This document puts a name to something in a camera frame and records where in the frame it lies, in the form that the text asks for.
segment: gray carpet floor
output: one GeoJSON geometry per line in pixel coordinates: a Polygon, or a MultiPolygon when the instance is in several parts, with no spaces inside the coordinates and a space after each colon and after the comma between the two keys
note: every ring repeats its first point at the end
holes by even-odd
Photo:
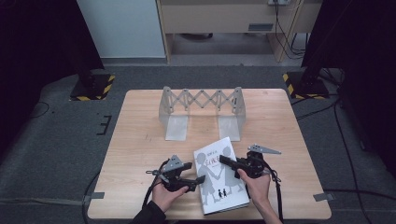
{"type": "MultiPolygon", "coordinates": [[[[116,75],[105,100],[74,102],[69,94],[77,76],[46,86],[40,102],[26,122],[4,163],[0,166],[0,198],[51,198],[80,201],[91,180],[101,169],[111,135],[128,90],[226,89],[242,87],[286,89],[282,74],[298,67],[265,66],[123,66],[108,67],[116,75]],[[111,116],[106,134],[101,123],[111,116]]],[[[336,88],[325,82],[332,93],[336,88]]],[[[302,117],[335,102],[290,99],[304,140],[324,189],[355,189],[351,165],[338,130],[334,107],[302,117]]],[[[396,197],[396,180],[374,152],[361,150],[346,111],[336,115],[346,139],[359,189],[396,197]]],[[[95,181],[88,188],[93,191],[95,181]]],[[[369,223],[354,192],[336,192],[329,204],[328,220],[286,220],[285,223],[369,223]]],[[[361,194],[372,223],[394,223],[396,202],[381,196],[361,194]]],[[[89,223],[128,223],[130,220],[92,220],[89,223]]],[[[37,203],[0,203],[0,223],[84,223],[81,206],[37,203]]]]}

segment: left hand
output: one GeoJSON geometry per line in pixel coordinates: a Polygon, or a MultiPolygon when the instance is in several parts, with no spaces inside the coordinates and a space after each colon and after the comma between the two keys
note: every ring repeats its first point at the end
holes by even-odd
{"type": "Polygon", "coordinates": [[[151,200],[155,202],[164,213],[171,207],[176,198],[183,195],[189,189],[189,187],[185,186],[177,191],[171,192],[163,186],[160,178],[157,179],[156,184],[157,185],[152,190],[151,200]]]}

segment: white paper booklet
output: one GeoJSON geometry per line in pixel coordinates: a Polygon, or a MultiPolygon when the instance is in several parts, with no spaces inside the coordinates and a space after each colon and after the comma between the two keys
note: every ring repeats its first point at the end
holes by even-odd
{"type": "Polygon", "coordinates": [[[219,162],[220,155],[236,161],[229,137],[194,151],[197,176],[205,175],[205,182],[199,185],[204,215],[245,207],[249,203],[245,183],[234,177],[235,171],[230,166],[219,162]]]}

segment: white wall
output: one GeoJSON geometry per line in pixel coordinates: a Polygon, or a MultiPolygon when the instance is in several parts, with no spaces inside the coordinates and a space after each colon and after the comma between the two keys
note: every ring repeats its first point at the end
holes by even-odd
{"type": "Polygon", "coordinates": [[[101,58],[165,58],[155,0],[78,0],[101,58]]]}

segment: yellow and black hazard tape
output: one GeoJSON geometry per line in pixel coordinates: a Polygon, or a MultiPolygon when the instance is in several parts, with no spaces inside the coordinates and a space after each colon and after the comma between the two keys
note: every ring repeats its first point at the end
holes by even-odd
{"type": "Polygon", "coordinates": [[[294,91],[294,88],[290,82],[290,78],[288,74],[283,74],[283,80],[286,83],[286,87],[288,88],[289,95],[292,99],[326,99],[326,96],[320,94],[297,94],[294,91]]]}
{"type": "Polygon", "coordinates": [[[111,76],[108,77],[108,81],[107,81],[106,86],[103,89],[103,93],[101,95],[96,95],[96,96],[84,96],[84,95],[81,95],[81,96],[76,96],[76,97],[70,97],[70,100],[71,101],[104,100],[107,97],[108,92],[111,89],[111,85],[113,84],[113,80],[114,80],[115,77],[116,76],[114,76],[114,75],[111,75],[111,76]]]}

